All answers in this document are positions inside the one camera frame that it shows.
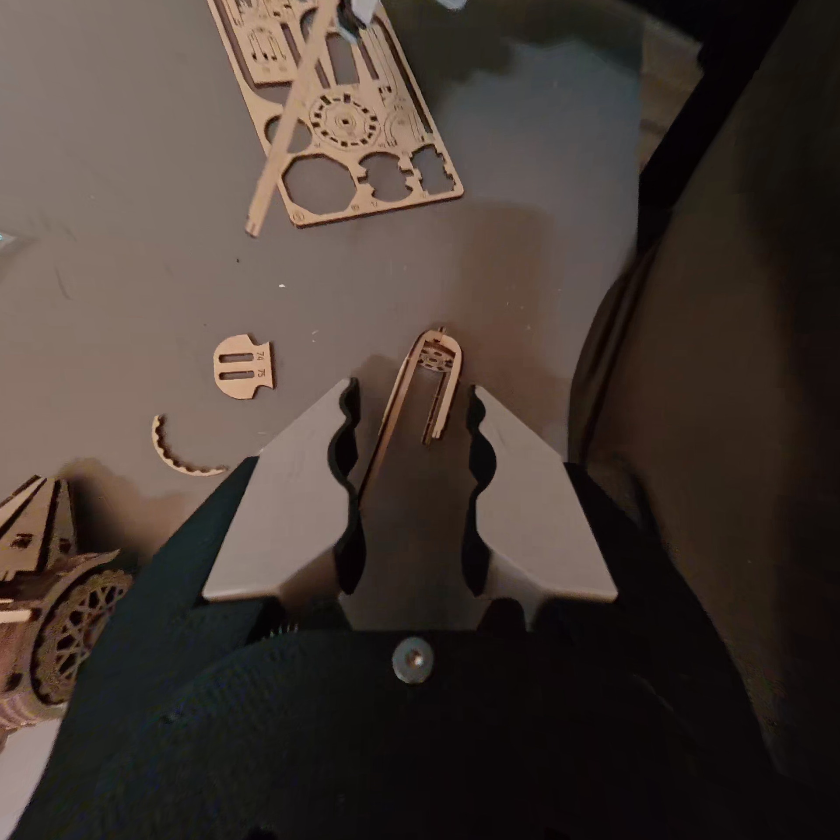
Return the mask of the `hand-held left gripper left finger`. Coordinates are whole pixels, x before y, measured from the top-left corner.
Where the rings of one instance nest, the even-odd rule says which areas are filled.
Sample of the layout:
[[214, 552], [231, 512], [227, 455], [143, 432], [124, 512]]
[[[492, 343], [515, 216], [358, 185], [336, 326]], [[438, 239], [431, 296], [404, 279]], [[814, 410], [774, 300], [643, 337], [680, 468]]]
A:
[[203, 588], [207, 601], [320, 601], [364, 572], [358, 380], [346, 377], [259, 453]]

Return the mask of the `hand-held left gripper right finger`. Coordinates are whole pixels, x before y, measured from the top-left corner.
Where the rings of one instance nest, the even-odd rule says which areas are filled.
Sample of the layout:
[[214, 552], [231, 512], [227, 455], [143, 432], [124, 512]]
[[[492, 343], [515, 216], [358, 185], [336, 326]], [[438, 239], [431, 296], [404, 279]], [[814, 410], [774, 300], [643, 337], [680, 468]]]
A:
[[470, 390], [465, 582], [492, 601], [614, 601], [617, 588], [561, 455], [480, 385]]

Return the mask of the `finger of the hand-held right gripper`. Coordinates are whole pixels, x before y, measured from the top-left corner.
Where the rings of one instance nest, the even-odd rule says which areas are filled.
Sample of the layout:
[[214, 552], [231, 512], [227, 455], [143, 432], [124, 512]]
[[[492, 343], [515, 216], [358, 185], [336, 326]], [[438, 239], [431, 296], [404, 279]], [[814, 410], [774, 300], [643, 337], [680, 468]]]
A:
[[342, 37], [357, 44], [361, 31], [367, 28], [377, 9], [377, 1], [338, 1], [336, 27]]

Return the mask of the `long thin wooden strip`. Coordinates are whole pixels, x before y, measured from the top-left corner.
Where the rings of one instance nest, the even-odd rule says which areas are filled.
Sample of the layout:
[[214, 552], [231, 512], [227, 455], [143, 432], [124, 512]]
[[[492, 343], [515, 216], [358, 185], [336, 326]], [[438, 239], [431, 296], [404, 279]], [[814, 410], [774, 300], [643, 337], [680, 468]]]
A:
[[309, 30], [309, 37], [301, 52], [301, 63], [297, 68], [297, 77], [290, 87], [283, 112], [271, 143], [266, 164], [257, 181], [254, 195], [248, 207], [245, 231], [257, 238], [265, 222], [274, 191], [287, 164], [287, 153], [299, 112], [306, 108], [312, 83], [318, 80], [316, 66], [330, 26], [333, 24], [340, 3], [322, 1], [319, 3]]

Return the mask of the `u-shaped wooden puzzle piece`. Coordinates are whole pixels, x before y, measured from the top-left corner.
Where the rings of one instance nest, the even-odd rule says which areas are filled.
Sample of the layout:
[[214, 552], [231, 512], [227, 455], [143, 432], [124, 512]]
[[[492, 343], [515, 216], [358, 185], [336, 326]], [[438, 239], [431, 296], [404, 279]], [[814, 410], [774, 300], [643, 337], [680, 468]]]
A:
[[417, 369], [423, 368], [438, 376], [433, 403], [422, 435], [423, 445], [429, 446], [432, 441], [441, 439], [445, 434], [463, 363], [464, 353], [445, 325], [427, 330], [417, 337], [400, 367], [386, 404], [371, 460], [360, 483], [360, 506], [363, 506], [364, 497], [382, 468], [386, 450], [396, 430]]

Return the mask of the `light wooden puzzle sheet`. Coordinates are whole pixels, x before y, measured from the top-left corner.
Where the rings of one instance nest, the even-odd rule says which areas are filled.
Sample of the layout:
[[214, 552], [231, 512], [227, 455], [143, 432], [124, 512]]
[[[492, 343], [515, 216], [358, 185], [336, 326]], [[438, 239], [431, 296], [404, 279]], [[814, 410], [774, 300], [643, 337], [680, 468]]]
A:
[[[320, 2], [209, 1], [266, 157]], [[277, 190], [298, 228], [439, 203], [464, 187], [381, 2], [329, 28]]]

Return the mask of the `toothed wooden arc piece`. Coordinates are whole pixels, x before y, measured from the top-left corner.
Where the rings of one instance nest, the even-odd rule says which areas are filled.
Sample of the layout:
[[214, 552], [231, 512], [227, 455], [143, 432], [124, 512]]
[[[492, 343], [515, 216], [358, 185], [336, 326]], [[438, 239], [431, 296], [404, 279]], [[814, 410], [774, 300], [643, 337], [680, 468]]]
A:
[[174, 455], [165, 438], [165, 415], [154, 415], [151, 422], [150, 438], [154, 452], [163, 464], [174, 472], [193, 478], [214, 478], [228, 472], [228, 467], [199, 467]]

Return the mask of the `slotted wooden puzzle piece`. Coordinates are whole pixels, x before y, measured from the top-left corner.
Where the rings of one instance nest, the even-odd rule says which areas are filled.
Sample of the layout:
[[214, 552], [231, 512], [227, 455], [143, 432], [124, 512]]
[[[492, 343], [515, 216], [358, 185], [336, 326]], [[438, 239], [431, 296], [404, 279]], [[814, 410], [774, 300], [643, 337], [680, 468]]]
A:
[[246, 333], [226, 338], [213, 353], [213, 376], [217, 388], [235, 400], [252, 400], [261, 387], [274, 390], [271, 343], [256, 343]]

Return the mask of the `person's brown clothing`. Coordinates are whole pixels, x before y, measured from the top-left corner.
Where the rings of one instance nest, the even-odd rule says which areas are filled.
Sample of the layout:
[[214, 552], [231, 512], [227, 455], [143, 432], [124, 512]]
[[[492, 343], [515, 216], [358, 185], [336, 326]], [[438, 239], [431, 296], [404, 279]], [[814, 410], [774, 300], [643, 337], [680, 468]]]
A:
[[664, 544], [770, 763], [761, 838], [838, 838], [838, 2], [787, 15], [604, 300], [572, 450]]

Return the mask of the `small wooden model assembly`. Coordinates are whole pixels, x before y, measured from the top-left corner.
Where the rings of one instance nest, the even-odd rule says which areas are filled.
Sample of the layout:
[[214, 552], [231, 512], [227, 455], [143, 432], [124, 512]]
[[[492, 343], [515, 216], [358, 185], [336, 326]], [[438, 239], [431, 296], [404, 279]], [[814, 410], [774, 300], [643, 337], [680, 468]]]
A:
[[1, 506], [1, 743], [59, 719], [139, 564], [82, 553], [67, 482], [32, 476]]

